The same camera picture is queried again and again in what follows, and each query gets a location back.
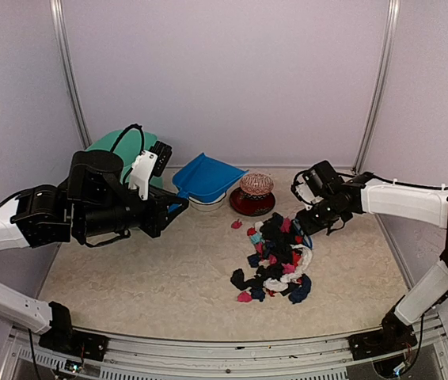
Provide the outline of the blue hand brush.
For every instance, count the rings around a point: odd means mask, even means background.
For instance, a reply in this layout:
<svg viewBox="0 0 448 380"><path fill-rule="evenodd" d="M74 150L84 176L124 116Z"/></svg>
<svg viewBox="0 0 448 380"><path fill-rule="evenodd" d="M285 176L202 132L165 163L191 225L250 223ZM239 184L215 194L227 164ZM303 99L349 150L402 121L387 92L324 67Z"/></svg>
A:
<svg viewBox="0 0 448 380"><path fill-rule="evenodd" d="M296 218L291 221L291 229L294 231L295 241L298 244L304 245L309 249L313 248L312 238L302 230Z"/></svg>

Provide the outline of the blue plastic dustpan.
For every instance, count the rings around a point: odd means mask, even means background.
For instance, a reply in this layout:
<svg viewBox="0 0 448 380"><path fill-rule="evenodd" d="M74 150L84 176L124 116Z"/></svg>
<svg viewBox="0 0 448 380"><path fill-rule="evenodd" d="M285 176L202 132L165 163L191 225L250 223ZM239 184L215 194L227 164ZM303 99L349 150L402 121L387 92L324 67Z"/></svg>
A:
<svg viewBox="0 0 448 380"><path fill-rule="evenodd" d="M247 173L246 170L201 153L173 175L172 184L178 196L210 203L222 194L226 195Z"/></svg>

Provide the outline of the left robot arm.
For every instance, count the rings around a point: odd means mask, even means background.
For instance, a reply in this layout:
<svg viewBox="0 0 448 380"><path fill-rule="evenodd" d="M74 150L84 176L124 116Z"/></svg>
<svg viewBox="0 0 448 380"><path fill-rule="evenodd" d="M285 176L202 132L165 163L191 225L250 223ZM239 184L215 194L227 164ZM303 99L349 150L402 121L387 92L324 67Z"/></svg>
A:
<svg viewBox="0 0 448 380"><path fill-rule="evenodd" d="M134 228L159 237L188 208L187 199L151 183L162 175L171 155L171 146L149 140L138 124L76 152L61 184L28 188L0 202L0 252L71 239L100 248L129 238ZM65 352L82 343L65 306L2 283L0 315L50 337Z"/></svg>

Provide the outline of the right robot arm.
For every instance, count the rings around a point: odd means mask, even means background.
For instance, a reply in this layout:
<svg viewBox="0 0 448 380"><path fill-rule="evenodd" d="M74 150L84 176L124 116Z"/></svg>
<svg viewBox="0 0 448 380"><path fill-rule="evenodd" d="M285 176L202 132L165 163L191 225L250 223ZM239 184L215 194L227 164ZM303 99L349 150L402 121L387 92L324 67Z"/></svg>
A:
<svg viewBox="0 0 448 380"><path fill-rule="evenodd" d="M383 320L376 345L391 352L407 336L406 328L448 296L448 185L409 184L364 172L337 172L320 161L295 174L290 190L303 204L296 219L311 236L339 230L356 215L378 215L423 223L445 232L442 253Z"/></svg>

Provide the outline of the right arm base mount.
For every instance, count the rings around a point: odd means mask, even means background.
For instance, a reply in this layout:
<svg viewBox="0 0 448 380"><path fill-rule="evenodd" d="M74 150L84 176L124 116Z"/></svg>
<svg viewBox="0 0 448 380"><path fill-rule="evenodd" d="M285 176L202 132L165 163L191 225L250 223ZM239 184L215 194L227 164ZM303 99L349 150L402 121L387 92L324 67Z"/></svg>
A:
<svg viewBox="0 0 448 380"><path fill-rule="evenodd" d="M418 344L411 325L405 325L391 309L383 318L379 329L350 335L347 338L353 360L402 351Z"/></svg>

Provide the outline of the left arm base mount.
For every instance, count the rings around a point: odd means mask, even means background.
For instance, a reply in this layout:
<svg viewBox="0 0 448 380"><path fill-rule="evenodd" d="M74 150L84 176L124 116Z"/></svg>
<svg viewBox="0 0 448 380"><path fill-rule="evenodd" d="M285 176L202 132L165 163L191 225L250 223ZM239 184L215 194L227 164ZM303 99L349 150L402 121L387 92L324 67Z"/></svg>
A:
<svg viewBox="0 0 448 380"><path fill-rule="evenodd" d="M49 302L49 330L40 334L39 346L54 352L102 362L108 347L104 335L74 329L70 311L57 302Z"/></svg>

